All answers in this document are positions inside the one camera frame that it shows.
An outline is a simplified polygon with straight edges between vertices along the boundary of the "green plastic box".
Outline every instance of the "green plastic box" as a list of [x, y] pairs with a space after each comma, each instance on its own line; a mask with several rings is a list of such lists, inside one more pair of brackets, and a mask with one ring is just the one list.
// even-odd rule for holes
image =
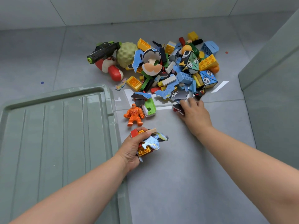
[[[111, 158], [121, 145], [112, 91], [92, 85], [0, 109], [0, 224]], [[96, 223], [132, 224], [126, 179]]]

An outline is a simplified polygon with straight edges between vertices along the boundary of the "pile of toys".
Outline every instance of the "pile of toys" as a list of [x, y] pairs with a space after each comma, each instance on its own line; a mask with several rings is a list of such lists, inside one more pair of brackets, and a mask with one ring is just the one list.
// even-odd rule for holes
[[[137, 131], [137, 129], [134, 129], [131, 131], [131, 137], [136, 137], [138, 134], [143, 132], [143, 130]], [[146, 132], [151, 132], [151, 136], [139, 143], [136, 154], [138, 155], [140, 162], [142, 162], [142, 156], [149, 154], [155, 150], [159, 150], [159, 142], [168, 140], [168, 136], [164, 136], [162, 133], [157, 132], [156, 128], [149, 129]]]
[[[152, 41], [153, 47], [141, 38], [137, 45], [131, 42], [104, 42], [87, 56], [90, 64], [95, 63], [100, 70], [109, 73], [114, 81], [123, 80], [115, 89], [120, 90], [128, 84], [136, 91], [132, 95], [135, 103], [124, 115], [129, 118], [129, 127], [134, 121], [141, 126], [141, 119], [155, 115], [156, 108], [149, 91], [164, 100], [179, 103], [181, 99], [187, 99], [189, 92], [200, 100], [205, 89], [218, 83], [214, 74], [219, 72], [215, 58], [219, 47], [213, 41], [203, 43], [195, 32], [189, 33], [188, 38], [185, 41], [180, 37], [178, 43], [169, 41], [166, 45]], [[199, 50], [196, 45], [202, 43]], [[141, 76], [139, 79], [134, 76], [123, 79], [122, 71], [115, 66], [117, 63]], [[173, 110], [184, 114], [179, 104], [174, 104]]]

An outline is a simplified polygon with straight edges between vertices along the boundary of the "gray floor tile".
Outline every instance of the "gray floor tile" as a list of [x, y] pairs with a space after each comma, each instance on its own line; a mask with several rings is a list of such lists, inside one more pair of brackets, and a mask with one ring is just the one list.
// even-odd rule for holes
[[[244, 100], [205, 104], [213, 125], [254, 146]], [[122, 141], [126, 111], [117, 111]], [[133, 223], [267, 223], [215, 158], [171, 110], [144, 120], [169, 136], [128, 176]]]
[[53, 90], [64, 32], [65, 27], [0, 32], [0, 104]]
[[230, 16], [244, 48], [252, 59], [294, 12]]
[[[170, 40], [177, 42], [178, 38], [182, 36], [187, 39], [187, 34], [193, 30], [204, 41], [212, 40], [218, 44], [220, 51], [216, 58], [220, 64], [220, 71], [216, 77], [220, 83], [230, 81], [225, 86], [230, 87], [229, 89], [222, 88], [217, 93], [209, 95], [211, 89], [207, 92], [205, 100], [242, 99], [243, 93], [240, 90], [237, 74], [248, 63], [249, 58], [228, 17], [68, 27], [54, 89], [104, 83], [114, 90], [116, 83], [110, 79], [110, 76], [86, 61], [86, 56], [94, 50], [95, 44], [98, 42], [113, 40], [137, 43], [139, 38], [150, 44], [152, 44], [152, 40], [159, 43], [167, 43]], [[127, 78], [131, 75], [139, 76], [139, 74], [133, 74], [133, 71], [126, 72], [124, 70], [124, 74]], [[124, 92], [114, 90], [114, 96], [115, 99], [120, 97], [122, 100]], [[127, 103], [117, 102], [118, 110], [127, 107]]]

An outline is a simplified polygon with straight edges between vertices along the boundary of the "hand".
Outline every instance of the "hand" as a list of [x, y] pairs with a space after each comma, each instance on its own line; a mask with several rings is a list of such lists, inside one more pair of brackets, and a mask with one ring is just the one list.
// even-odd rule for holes
[[204, 132], [207, 128], [213, 127], [210, 114], [204, 108], [204, 102], [196, 102], [193, 98], [188, 98], [188, 103], [184, 100], [180, 100], [180, 105], [185, 111], [185, 116], [178, 113], [178, 116], [185, 122], [190, 132], [197, 138]]
[[[137, 131], [143, 130], [147, 131], [147, 128], [145, 127], [138, 127], [136, 128]], [[133, 170], [136, 168], [140, 161], [138, 156], [136, 155], [136, 152], [138, 150], [138, 145], [140, 142], [142, 142], [144, 139], [147, 139], [151, 133], [141, 133], [137, 135], [136, 137], [131, 138], [131, 135], [129, 135], [117, 151], [115, 155], [119, 155], [123, 158], [126, 164], [127, 172]]]

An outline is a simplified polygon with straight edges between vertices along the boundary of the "black toy gun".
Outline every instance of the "black toy gun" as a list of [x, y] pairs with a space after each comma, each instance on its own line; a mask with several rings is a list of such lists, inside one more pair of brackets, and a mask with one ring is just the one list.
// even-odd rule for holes
[[108, 57], [112, 56], [115, 50], [118, 50], [121, 47], [120, 42], [114, 43], [111, 42], [104, 42], [98, 45], [90, 55], [87, 56], [87, 61], [90, 64], [94, 64], [100, 59], [107, 59]]

